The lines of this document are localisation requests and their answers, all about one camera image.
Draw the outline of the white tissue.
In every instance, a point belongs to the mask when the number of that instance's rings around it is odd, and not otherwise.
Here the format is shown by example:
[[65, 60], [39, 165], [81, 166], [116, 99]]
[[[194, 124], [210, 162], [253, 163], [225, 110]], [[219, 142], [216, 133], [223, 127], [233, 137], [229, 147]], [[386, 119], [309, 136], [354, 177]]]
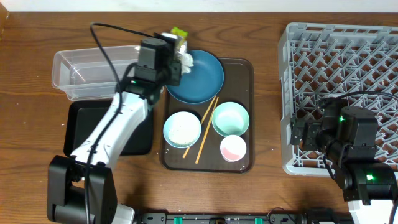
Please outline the white tissue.
[[193, 57], [187, 52], [186, 46], [181, 46], [178, 51], [178, 59], [182, 66], [182, 75], [191, 72], [191, 67], [193, 66]]

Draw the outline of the yellow green wrapper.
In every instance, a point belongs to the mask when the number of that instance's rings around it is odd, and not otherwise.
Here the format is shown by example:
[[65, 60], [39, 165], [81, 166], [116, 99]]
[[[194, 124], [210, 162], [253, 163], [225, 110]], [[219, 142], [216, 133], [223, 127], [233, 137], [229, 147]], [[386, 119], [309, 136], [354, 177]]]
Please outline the yellow green wrapper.
[[173, 27], [170, 32], [171, 34], [177, 36], [177, 48], [180, 49], [181, 46], [187, 41], [188, 32], [181, 30], [178, 27]]

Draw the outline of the light blue bowl with rice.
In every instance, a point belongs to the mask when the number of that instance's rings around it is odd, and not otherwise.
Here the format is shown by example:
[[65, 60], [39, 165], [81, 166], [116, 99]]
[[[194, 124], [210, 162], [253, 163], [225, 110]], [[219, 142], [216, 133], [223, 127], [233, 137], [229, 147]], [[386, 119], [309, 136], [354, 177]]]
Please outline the light blue bowl with rice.
[[164, 123], [163, 136], [172, 147], [188, 148], [196, 143], [200, 135], [201, 122], [193, 113], [174, 113]]

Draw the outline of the pink white cup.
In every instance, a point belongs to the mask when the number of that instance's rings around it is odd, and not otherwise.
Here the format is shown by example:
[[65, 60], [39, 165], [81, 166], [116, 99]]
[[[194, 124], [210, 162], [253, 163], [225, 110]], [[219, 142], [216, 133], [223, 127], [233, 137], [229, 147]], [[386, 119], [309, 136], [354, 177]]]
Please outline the pink white cup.
[[241, 160], [246, 154], [247, 146], [244, 139], [237, 135], [226, 136], [220, 144], [220, 152], [227, 162]]

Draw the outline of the mint green bowl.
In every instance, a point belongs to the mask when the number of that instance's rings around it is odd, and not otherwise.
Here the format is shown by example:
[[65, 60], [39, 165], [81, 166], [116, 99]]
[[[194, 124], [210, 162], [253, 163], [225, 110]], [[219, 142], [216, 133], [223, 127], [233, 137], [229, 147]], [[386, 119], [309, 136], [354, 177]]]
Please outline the mint green bowl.
[[211, 123], [221, 136], [241, 136], [248, 130], [250, 118], [244, 106], [230, 101], [216, 107]]

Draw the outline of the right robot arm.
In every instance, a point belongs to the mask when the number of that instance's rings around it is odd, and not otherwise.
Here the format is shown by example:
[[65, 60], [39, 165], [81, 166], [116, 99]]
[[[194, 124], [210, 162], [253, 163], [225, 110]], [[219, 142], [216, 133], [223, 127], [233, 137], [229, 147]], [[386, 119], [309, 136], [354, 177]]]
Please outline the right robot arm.
[[319, 120], [292, 118], [290, 144], [319, 151], [329, 176], [343, 192], [354, 223], [397, 223], [397, 179], [377, 160], [378, 121], [369, 109], [348, 106], [347, 93], [323, 98]]

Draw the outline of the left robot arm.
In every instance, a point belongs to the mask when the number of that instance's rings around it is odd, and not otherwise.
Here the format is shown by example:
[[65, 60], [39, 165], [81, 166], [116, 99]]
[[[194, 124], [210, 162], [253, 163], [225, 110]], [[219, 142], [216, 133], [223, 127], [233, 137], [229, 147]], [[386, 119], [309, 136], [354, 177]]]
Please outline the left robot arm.
[[146, 120], [165, 85], [183, 73], [178, 51], [185, 38], [173, 32], [141, 40], [139, 57], [116, 80], [111, 105], [88, 138], [68, 157], [49, 164], [47, 218], [56, 223], [133, 223], [132, 207], [118, 203], [113, 169], [136, 128]]

